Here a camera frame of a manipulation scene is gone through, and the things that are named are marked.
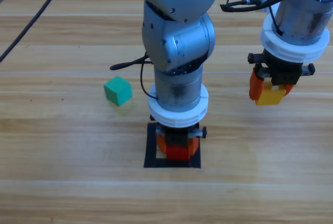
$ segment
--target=white ring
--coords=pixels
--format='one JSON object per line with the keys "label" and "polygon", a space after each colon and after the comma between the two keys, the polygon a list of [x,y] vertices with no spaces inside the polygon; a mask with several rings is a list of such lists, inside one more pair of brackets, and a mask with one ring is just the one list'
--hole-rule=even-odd
{"label": "white ring", "polygon": [[[156,96],[155,84],[149,93]],[[186,128],[199,123],[207,113],[209,94],[204,85],[201,84],[200,101],[192,110],[186,112],[172,112],[162,108],[156,99],[148,97],[150,114],[160,124],[170,128]]]}
{"label": "white ring", "polygon": [[305,63],[318,59],[328,46],[330,34],[326,28],[319,41],[310,46],[297,46],[280,39],[273,32],[273,20],[268,15],[264,21],[260,40],[264,48],[275,57],[293,63]]}

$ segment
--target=metal cylinder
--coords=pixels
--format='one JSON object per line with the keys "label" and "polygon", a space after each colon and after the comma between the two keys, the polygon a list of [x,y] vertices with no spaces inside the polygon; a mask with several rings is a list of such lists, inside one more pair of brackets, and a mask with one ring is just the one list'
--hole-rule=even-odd
{"label": "metal cylinder", "polygon": [[315,44],[333,14],[333,1],[284,0],[276,13],[276,22],[283,35],[275,33],[283,41],[307,46]]}
{"label": "metal cylinder", "polygon": [[181,75],[169,75],[155,67],[158,104],[172,112],[185,112],[197,106],[200,101],[202,67]]}

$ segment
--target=yellow block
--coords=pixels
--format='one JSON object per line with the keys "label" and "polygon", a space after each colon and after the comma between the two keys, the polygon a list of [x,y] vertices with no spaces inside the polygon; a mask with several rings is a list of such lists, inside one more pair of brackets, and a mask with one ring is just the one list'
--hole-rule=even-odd
{"label": "yellow block", "polygon": [[255,103],[258,106],[275,106],[280,104],[285,94],[286,90],[283,85],[273,86],[271,82],[265,82],[264,91]]}

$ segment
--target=green cube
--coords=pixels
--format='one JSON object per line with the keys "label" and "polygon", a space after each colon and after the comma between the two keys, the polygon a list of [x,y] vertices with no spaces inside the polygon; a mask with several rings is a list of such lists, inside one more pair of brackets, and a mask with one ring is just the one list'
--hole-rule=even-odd
{"label": "green cube", "polygon": [[104,85],[105,95],[108,100],[121,106],[132,97],[131,84],[122,77],[114,77]]}

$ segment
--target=wooden table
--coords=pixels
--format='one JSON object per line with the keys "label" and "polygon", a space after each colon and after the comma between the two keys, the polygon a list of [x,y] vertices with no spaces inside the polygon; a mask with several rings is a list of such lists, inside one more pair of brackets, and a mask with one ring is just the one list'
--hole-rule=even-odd
{"label": "wooden table", "polygon": [[[1,52],[44,1],[0,4]],[[247,55],[265,14],[222,2],[202,169],[145,169],[140,67],[109,71],[144,53],[143,0],[54,0],[0,65],[0,223],[333,223],[333,47],[281,105],[257,107]],[[120,108],[103,90],[116,75],[134,93]]]}

